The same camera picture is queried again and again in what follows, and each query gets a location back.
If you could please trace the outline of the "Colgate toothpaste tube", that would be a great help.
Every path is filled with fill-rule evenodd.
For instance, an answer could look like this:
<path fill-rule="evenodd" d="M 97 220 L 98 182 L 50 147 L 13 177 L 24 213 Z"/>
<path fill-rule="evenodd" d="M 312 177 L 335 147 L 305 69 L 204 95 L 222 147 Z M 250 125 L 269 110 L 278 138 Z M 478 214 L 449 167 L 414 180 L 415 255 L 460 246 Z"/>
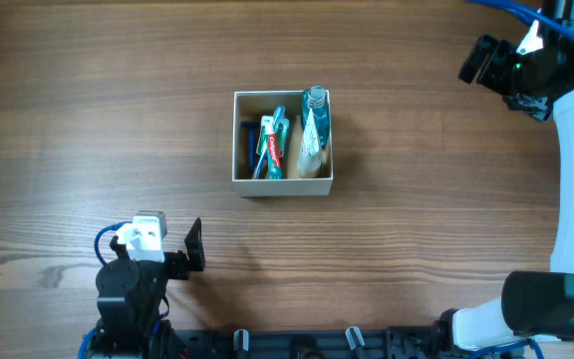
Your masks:
<path fill-rule="evenodd" d="M 282 180 L 282 166 L 279 154 L 279 142 L 276 131 L 272 126 L 266 127 L 266 150 L 268 163 L 268 178 Z"/>

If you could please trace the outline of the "blue disposable razor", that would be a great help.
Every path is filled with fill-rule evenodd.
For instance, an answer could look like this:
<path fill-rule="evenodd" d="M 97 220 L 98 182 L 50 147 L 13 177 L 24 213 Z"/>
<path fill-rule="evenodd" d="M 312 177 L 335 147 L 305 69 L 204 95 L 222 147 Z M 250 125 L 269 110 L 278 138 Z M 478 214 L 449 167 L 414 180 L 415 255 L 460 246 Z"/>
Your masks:
<path fill-rule="evenodd" d="M 259 135 L 260 131 L 260 124 L 258 122 L 242 122 L 240 127 L 246 133 L 247 166 L 249 172 L 253 174 L 258 163 L 256 146 L 257 136 Z"/>

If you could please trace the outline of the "white lotion tube with leaves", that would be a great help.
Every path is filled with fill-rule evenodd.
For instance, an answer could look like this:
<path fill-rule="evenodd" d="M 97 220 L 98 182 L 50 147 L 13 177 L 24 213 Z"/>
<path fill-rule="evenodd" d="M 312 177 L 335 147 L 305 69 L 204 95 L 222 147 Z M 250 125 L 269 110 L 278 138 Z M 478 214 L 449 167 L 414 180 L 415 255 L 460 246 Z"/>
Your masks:
<path fill-rule="evenodd" d="M 313 178 L 322 166 L 322 146 L 315 123 L 314 113 L 309 111 L 297 162 L 297 170 L 301 178 Z"/>

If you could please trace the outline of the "green Dettol soap bar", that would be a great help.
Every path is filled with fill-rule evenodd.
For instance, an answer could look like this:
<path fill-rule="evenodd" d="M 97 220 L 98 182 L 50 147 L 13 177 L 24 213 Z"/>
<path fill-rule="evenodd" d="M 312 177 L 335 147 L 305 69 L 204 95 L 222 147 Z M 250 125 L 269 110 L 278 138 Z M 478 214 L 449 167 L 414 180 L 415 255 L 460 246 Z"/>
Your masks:
<path fill-rule="evenodd" d="M 266 129 L 271 124 L 273 118 L 271 116 L 263 116 L 261 118 L 261 131 L 260 137 L 258 140 L 258 144 L 256 147 L 256 154 L 260 156 L 264 151 L 265 144 L 266 144 Z M 277 140 L 278 140 L 278 151 L 279 157 L 283 158 L 286 150 L 287 145 L 287 138 L 290 131 L 290 121 L 283 117 L 278 122 L 278 130 L 276 131 Z"/>

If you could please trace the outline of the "blue white toothbrush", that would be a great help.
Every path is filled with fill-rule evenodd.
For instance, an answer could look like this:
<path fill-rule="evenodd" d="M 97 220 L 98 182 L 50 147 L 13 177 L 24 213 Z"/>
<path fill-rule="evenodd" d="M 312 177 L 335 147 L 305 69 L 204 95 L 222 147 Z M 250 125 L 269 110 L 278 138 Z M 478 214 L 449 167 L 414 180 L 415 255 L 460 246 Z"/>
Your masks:
<path fill-rule="evenodd" d="M 273 129 L 275 131 L 277 131 L 278 130 L 278 122 L 284 117 L 284 115 L 285 115 L 285 108 L 282 105 L 279 105 L 275 109 L 273 115 L 271 116 L 273 118 L 273 120 L 269 126 L 272 126 Z M 259 156 L 259 161 L 258 161 L 258 164 L 257 164 L 253 174 L 252 174 L 252 178 L 254 180 L 259 180 L 261 173 L 262 173 L 264 168 L 267 168 L 267 177 L 268 177 L 268 163 L 267 163 L 266 144 L 265 144 L 264 151 Z"/>

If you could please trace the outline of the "blue Listerine mouthwash bottle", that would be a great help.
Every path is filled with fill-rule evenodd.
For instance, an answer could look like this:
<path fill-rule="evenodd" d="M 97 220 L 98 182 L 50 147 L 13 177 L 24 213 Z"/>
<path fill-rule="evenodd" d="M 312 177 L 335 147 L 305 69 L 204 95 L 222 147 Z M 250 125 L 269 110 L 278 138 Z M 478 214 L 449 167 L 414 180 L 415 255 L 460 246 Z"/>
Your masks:
<path fill-rule="evenodd" d="M 314 123 L 322 149 L 327 147 L 330 135 L 330 116 L 327 92 L 321 86 L 313 86 L 301 95 L 302 115 L 301 128 L 305 129 L 306 120 L 313 112 Z"/>

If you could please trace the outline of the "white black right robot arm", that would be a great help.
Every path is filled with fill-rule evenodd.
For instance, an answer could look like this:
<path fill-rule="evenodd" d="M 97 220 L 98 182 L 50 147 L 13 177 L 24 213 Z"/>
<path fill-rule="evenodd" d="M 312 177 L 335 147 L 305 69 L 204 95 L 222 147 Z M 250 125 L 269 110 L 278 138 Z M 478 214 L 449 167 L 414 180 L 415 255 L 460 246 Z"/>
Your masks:
<path fill-rule="evenodd" d="M 474 353 L 528 339 L 574 341 L 574 36 L 549 35 L 524 49 L 483 35 L 458 76 L 501 95 L 512 111 L 554 122 L 559 223 L 548 271 L 514 271 L 499 297 L 445 314 L 434 326 L 440 337 L 433 344 Z"/>

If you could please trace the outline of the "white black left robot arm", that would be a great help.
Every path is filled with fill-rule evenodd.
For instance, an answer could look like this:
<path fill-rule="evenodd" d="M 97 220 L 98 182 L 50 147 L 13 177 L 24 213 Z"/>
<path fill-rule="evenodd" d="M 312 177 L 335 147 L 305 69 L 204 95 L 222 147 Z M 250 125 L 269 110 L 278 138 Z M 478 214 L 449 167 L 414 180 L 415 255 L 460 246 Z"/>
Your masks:
<path fill-rule="evenodd" d="M 169 320 L 166 287 L 202 271 L 201 220 L 184 239 L 185 250 L 165 252 L 161 211 L 141 211 L 132 220 L 101 229 L 94 240 L 102 264 L 96 276 L 101 318 L 84 337 L 78 358 L 188 358 L 187 346 Z"/>

